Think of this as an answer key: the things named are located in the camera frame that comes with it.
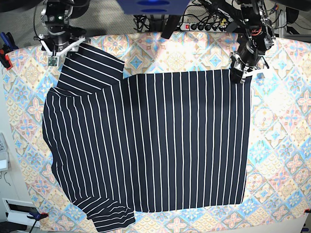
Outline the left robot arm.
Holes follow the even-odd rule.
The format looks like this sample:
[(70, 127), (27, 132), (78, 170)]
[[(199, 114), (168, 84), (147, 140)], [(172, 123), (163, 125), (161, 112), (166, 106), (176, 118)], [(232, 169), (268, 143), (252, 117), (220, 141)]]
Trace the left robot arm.
[(238, 0), (240, 13), (234, 17), (241, 22), (244, 34), (239, 36), (237, 51), (230, 55), (230, 79), (234, 83), (244, 83), (251, 72), (259, 69), (258, 62), (276, 38), (272, 22), (262, 0)]

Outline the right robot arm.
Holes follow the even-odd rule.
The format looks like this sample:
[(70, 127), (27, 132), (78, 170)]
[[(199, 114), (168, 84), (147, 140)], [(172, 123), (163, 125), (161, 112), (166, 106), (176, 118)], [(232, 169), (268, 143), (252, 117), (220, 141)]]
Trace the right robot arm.
[(81, 17), (88, 10), (88, 0), (46, 0), (43, 5), (41, 21), (48, 34), (39, 38), (52, 55), (86, 34), (85, 29), (71, 26), (70, 20)]

